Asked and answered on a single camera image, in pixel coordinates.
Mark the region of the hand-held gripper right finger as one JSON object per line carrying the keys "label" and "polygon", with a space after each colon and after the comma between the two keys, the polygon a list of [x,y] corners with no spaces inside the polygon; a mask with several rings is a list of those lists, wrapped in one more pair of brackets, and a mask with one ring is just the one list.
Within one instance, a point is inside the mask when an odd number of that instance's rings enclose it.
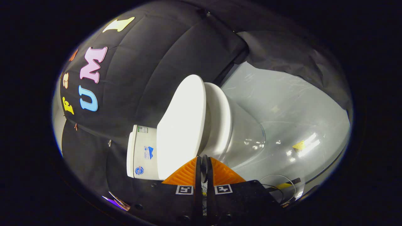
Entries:
{"label": "hand-held gripper right finger", "polygon": [[220,161],[207,159],[207,222],[211,226],[268,226],[282,207],[258,181],[246,181]]}

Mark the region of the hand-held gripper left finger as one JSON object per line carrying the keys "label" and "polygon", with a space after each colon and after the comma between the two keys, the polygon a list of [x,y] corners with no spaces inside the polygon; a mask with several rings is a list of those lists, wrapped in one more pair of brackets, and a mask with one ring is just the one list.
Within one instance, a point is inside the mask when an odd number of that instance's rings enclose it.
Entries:
{"label": "hand-held gripper left finger", "polygon": [[158,226],[192,226],[202,221],[201,157],[164,181],[139,179],[131,215]]}

